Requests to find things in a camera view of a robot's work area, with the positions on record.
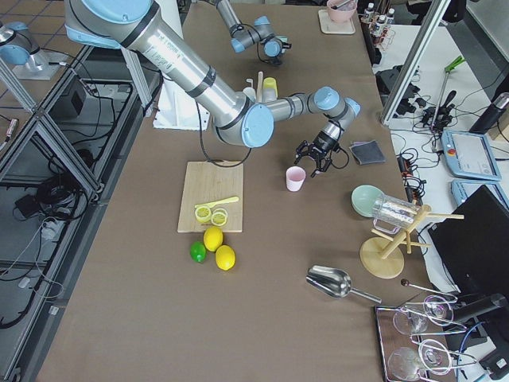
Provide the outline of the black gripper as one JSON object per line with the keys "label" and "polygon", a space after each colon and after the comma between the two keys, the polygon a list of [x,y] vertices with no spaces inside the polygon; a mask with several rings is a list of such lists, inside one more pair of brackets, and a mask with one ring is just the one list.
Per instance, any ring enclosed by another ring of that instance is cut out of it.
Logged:
{"label": "black gripper", "polygon": [[332,152],[338,147],[338,142],[343,134],[343,128],[339,124],[328,123],[321,129],[311,144],[302,141],[295,149],[294,165],[302,158],[311,157],[316,164],[311,177],[325,173],[332,163]]}

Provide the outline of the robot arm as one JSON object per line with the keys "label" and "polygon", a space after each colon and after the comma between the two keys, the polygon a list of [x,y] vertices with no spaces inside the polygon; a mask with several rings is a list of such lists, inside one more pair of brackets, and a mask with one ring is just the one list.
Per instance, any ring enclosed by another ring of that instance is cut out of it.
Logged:
{"label": "robot arm", "polygon": [[231,89],[168,25],[155,1],[66,1],[68,37],[80,44],[141,53],[213,118],[215,134],[227,144],[249,149],[269,142],[274,124],[297,115],[323,114],[328,122],[312,143],[297,148],[297,158],[311,157],[316,172],[332,164],[331,153],[359,114],[360,105],[330,87],[256,103]]}
{"label": "robot arm", "polygon": [[235,53],[255,46],[260,61],[273,66],[282,64],[282,57],[292,45],[287,37],[275,33],[267,16],[258,17],[248,25],[240,21],[229,1],[215,1],[215,7],[230,33]]}

